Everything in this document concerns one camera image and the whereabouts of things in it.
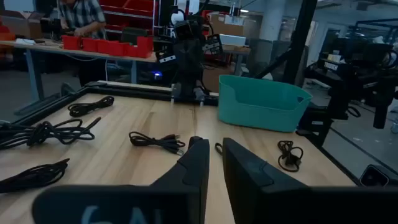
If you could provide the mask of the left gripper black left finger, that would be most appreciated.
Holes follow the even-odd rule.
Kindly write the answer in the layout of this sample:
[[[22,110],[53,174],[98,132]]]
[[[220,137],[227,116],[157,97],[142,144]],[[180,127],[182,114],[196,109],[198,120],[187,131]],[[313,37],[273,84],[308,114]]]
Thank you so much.
[[[210,169],[210,144],[192,136],[187,152],[151,184],[159,197],[155,223],[204,223]]]

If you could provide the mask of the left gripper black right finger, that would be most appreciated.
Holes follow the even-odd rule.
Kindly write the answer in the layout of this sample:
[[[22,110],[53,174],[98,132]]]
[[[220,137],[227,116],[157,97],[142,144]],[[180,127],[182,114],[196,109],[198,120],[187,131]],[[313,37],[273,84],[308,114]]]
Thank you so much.
[[[222,143],[223,170],[236,223],[299,223],[307,186],[231,138]]]

